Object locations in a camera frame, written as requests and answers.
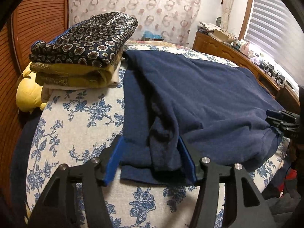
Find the navy blue printed t-shirt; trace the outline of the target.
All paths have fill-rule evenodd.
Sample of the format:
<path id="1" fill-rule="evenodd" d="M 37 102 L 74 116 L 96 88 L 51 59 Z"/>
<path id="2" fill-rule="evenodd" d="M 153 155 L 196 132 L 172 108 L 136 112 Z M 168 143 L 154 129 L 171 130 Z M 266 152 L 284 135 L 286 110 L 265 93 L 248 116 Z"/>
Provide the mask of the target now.
<path id="1" fill-rule="evenodd" d="M 164 51 L 123 54 L 122 179 L 148 184 L 190 185 L 180 140 L 199 157 L 220 165 L 259 168 L 277 150 L 281 133 L 266 111 L 282 106 L 251 71 Z"/>

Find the blue floral white sheet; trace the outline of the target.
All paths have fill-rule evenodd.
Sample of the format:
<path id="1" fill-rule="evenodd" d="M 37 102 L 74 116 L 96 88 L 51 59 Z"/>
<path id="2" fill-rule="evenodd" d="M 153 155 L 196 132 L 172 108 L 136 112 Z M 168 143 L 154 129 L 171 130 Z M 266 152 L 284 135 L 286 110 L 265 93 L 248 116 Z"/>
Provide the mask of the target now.
<path id="1" fill-rule="evenodd" d="M 60 164 L 84 164 L 122 133 L 124 110 L 122 83 L 116 88 L 52 93 L 38 122 L 28 160 L 28 214 Z M 117 174 L 104 195 L 114 227 L 188 227 L 198 191 L 192 186 L 121 181 Z"/>

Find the pink kettle on sideboard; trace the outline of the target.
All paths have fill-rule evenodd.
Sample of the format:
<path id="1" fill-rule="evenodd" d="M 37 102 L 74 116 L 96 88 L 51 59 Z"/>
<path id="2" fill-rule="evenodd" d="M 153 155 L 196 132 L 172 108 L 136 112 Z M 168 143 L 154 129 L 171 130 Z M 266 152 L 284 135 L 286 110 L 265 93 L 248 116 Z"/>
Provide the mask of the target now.
<path id="1" fill-rule="evenodd" d="M 250 45 L 250 42 L 249 41 L 246 41 L 241 47 L 240 47 L 240 52 L 242 54 L 244 54 L 245 56 L 248 56 L 249 54 L 249 45 Z"/>

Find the grey zebra window blind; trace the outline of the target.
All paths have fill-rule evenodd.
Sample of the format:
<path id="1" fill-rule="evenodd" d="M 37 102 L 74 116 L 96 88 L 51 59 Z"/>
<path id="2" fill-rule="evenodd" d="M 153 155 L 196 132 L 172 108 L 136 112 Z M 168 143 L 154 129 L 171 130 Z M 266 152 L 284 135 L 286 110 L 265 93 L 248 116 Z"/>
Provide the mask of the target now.
<path id="1" fill-rule="evenodd" d="M 303 31 L 281 0 L 253 0 L 245 39 L 303 85 Z"/>

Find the mustard folded cloth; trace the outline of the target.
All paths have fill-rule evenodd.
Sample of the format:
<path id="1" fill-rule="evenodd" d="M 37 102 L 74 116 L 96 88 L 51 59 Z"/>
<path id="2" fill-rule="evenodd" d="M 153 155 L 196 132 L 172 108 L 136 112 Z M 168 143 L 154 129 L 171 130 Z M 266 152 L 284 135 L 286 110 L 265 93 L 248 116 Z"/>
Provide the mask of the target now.
<path id="1" fill-rule="evenodd" d="M 119 51 L 109 65 L 100 68 L 72 63 L 32 62 L 30 70 L 36 73 L 36 83 L 53 89 L 103 88 L 118 81 L 122 51 Z"/>

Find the yellow plush toy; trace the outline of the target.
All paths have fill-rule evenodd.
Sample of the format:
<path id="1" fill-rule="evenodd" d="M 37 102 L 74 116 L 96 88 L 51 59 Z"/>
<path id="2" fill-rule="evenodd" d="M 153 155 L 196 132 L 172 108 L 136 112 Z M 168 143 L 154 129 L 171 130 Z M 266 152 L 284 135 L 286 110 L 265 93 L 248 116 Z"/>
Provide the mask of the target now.
<path id="1" fill-rule="evenodd" d="M 30 62 L 17 81 L 15 102 L 21 112 L 32 113 L 35 108 L 44 110 L 46 103 L 41 100 L 42 87 L 36 83 L 36 72 L 30 70 Z"/>

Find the wooden sideboard cabinet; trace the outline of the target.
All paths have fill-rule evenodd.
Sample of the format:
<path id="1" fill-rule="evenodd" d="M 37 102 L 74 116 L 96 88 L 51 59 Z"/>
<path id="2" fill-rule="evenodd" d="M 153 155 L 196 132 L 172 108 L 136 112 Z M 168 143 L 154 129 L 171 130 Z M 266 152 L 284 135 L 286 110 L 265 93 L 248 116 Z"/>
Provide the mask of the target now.
<path id="1" fill-rule="evenodd" d="M 257 65 L 252 63 L 245 55 L 236 51 L 232 47 L 226 46 L 224 43 L 218 42 L 211 36 L 198 31 L 193 43 L 193 49 L 209 55 L 228 59 L 239 67 L 249 69 L 257 79 L 258 83 L 266 88 L 275 100 L 283 106 L 283 108 L 296 114 L 300 113 L 299 98 L 292 92 L 291 88 L 287 84 L 285 84 L 283 88 L 280 85 L 275 84 L 273 78 Z"/>

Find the cardboard box on sideboard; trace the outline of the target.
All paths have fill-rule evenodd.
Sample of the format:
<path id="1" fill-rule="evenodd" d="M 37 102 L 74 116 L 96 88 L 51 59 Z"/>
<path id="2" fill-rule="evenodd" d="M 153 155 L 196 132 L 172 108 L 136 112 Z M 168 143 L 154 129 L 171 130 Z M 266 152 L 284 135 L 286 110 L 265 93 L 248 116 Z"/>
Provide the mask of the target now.
<path id="1" fill-rule="evenodd" d="M 237 39 L 235 34 L 230 33 L 229 31 L 226 31 L 224 29 L 220 29 L 220 30 L 216 29 L 213 32 L 213 36 L 216 37 L 217 39 L 219 39 L 220 41 L 223 41 L 226 43 L 234 42 Z"/>

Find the dark circle patterned folded cloth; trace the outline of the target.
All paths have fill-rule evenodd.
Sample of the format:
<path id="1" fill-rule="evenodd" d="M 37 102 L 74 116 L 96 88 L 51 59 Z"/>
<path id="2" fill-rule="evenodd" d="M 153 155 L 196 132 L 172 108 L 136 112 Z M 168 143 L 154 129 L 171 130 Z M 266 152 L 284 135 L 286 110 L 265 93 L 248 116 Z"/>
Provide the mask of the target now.
<path id="1" fill-rule="evenodd" d="M 105 68 L 138 26 L 135 17 L 109 12 L 79 22 L 49 42 L 37 41 L 31 46 L 31 62 L 68 63 Z"/>

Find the blue object behind bed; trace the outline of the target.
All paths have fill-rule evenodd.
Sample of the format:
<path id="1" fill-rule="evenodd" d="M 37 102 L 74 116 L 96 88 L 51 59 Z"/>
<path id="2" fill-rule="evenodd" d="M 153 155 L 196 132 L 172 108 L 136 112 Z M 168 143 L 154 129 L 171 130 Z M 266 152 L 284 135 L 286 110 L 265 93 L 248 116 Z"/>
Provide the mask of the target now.
<path id="1" fill-rule="evenodd" d="M 163 37 L 146 30 L 142 35 L 142 41 L 163 41 Z"/>

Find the pink circle patterned curtain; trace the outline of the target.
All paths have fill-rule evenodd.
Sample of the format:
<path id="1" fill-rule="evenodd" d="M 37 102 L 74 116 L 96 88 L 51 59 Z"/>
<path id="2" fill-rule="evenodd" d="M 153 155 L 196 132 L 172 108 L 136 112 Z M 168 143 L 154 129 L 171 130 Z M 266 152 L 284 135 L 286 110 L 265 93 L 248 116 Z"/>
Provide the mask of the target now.
<path id="1" fill-rule="evenodd" d="M 165 42 L 187 46 L 199 10 L 200 0 L 69 0 L 69 25 L 97 14 L 123 12 L 138 21 L 133 39 L 149 32 Z"/>

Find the red wooden louvered wardrobe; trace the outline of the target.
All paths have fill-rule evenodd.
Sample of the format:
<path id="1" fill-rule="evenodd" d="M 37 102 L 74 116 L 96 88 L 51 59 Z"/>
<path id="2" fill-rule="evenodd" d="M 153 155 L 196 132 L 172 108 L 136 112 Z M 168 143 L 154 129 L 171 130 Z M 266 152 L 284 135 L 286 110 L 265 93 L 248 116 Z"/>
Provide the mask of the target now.
<path id="1" fill-rule="evenodd" d="M 10 165 L 22 123 L 15 104 L 17 81 L 29 63 L 31 45 L 50 41 L 69 26 L 69 0 L 1 0 L 4 9 L 16 1 L 1 24 L 1 193 L 10 204 Z"/>

